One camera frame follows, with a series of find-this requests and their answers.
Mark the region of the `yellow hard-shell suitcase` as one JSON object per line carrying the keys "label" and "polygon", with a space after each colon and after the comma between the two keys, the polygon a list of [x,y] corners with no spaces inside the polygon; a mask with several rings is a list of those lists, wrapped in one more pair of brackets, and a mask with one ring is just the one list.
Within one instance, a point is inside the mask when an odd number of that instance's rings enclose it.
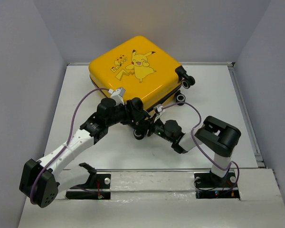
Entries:
{"label": "yellow hard-shell suitcase", "polygon": [[88,69],[96,87],[122,87],[125,101],[138,97],[149,113],[171,100],[185,101],[181,87],[189,89],[195,84],[180,62],[143,36],[131,38],[94,59]]}

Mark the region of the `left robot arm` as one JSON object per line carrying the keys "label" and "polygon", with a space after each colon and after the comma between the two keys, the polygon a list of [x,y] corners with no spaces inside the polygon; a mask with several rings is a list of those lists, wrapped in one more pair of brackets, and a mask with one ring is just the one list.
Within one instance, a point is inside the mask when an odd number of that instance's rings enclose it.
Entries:
{"label": "left robot arm", "polygon": [[38,161],[30,159],[24,164],[19,190],[31,204],[41,208],[48,206],[62,186],[58,176],[71,161],[104,138],[109,127],[135,124],[146,117],[143,102],[138,97],[125,104],[117,104],[112,98],[102,99],[96,112],[76,132],[71,132],[64,144]]}

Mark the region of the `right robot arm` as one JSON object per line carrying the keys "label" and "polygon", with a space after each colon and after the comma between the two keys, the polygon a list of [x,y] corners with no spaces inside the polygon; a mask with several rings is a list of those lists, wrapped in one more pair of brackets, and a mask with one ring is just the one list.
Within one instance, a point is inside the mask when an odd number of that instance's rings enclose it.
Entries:
{"label": "right robot arm", "polygon": [[[185,154],[197,147],[212,163],[209,181],[214,186],[220,186],[226,181],[233,150],[241,137],[238,128],[213,116],[207,116],[201,128],[188,133],[182,131],[176,120],[163,122],[159,118],[151,118],[136,125],[133,134],[137,140],[155,134],[169,141],[178,154]],[[202,144],[214,152],[213,159],[202,150]]]}

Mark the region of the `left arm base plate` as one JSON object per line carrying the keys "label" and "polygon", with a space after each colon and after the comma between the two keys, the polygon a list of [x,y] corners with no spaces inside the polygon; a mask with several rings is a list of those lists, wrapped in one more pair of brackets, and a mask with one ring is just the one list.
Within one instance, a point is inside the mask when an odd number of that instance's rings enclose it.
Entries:
{"label": "left arm base plate", "polygon": [[99,172],[89,177],[86,183],[66,191],[69,200],[110,200],[111,174]]}

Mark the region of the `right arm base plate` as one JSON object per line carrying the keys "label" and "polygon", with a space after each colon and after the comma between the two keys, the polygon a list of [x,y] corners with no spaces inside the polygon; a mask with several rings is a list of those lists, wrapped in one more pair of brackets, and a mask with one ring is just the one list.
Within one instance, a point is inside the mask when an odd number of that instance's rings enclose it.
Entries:
{"label": "right arm base plate", "polygon": [[211,172],[196,173],[193,184],[197,199],[240,199],[234,172],[227,173],[224,178]]}

